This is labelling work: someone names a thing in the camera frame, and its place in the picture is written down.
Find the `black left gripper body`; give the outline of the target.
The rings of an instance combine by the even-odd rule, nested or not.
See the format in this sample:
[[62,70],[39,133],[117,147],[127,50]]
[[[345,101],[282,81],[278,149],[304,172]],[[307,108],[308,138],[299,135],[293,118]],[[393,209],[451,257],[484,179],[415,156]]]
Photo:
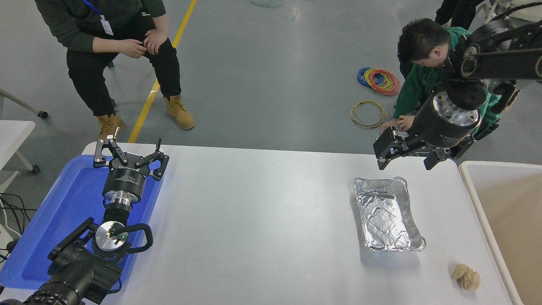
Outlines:
[[136,168],[136,164],[142,164],[142,156],[126,155],[128,164],[123,165],[120,158],[109,160],[109,172],[102,195],[105,199],[113,201],[116,195],[122,195],[130,199],[130,203],[141,201],[145,179],[149,174],[149,166]]

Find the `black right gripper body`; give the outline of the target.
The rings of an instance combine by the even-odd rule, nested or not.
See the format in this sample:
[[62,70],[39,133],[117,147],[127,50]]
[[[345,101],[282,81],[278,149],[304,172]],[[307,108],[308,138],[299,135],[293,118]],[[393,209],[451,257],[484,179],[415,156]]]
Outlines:
[[432,98],[415,115],[410,132],[435,147],[453,147],[477,127],[477,110],[466,110],[448,98]]

